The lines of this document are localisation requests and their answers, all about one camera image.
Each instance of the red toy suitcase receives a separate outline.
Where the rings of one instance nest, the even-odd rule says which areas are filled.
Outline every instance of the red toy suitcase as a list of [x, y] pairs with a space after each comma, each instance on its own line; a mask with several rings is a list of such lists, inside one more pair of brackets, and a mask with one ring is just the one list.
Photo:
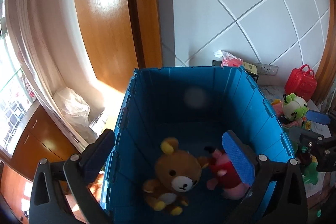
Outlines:
[[[308, 71], [303, 71], [304, 67], [308, 67]], [[312, 97], [317, 86], [315, 73], [310, 69], [309, 65], [303, 65], [300, 69], [293, 69], [286, 85], [286, 94], [295, 93], [302, 97], [306, 102]]]

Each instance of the diamond pattern wall panel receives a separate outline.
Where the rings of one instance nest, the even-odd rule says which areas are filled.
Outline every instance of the diamond pattern wall panel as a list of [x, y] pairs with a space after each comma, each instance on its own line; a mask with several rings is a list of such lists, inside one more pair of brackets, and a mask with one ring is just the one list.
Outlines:
[[159, 0], [159, 10], [164, 66], [210, 66], [226, 50], [279, 66], [261, 77], [268, 85], [284, 85], [302, 62], [317, 70], [330, 14], [329, 0]]

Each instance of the bear's eye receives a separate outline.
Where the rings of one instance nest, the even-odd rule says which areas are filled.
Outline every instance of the bear's eye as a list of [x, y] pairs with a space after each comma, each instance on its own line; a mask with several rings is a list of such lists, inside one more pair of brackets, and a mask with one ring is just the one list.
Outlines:
[[169, 175], [171, 175], [173, 177], [174, 175], [176, 175], [176, 171], [175, 170], [170, 170]]

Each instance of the bear's white belly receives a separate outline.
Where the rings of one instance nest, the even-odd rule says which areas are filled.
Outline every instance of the bear's white belly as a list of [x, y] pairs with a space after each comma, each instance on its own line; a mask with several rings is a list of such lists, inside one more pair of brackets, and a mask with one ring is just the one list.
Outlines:
[[159, 196], [159, 200], [163, 201], [166, 205], [169, 205], [176, 200], [176, 195], [173, 193], [164, 193]]

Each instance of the metal bolt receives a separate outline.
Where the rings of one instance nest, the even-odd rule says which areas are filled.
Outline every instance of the metal bolt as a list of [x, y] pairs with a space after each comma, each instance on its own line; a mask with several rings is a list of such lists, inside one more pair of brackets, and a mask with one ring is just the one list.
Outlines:
[[77, 154], [73, 154], [71, 157], [70, 157], [70, 160], [71, 161], [76, 161], [76, 160], [78, 160], [79, 159], [79, 155], [77, 155]]
[[246, 197], [247, 198], [250, 198], [252, 196], [253, 192], [250, 190], [247, 194], [246, 194]]
[[261, 154], [261, 155], [259, 155], [259, 160], [261, 160], [261, 161], [267, 161], [267, 157], [265, 156], [265, 155], [263, 155], [263, 154]]
[[47, 161], [48, 161], [48, 160], [47, 160], [46, 158], [44, 158], [44, 159], [41, 159], [41, 160], [40, 160], [40, 164], [41, 164], [41, 165], [42, 165], [42, 164], [46, 164], [46, 163], [47, 163]]
[[291, 165], [297, 165], [296, 159], [290, 159], [289, 162], [291, 163]]

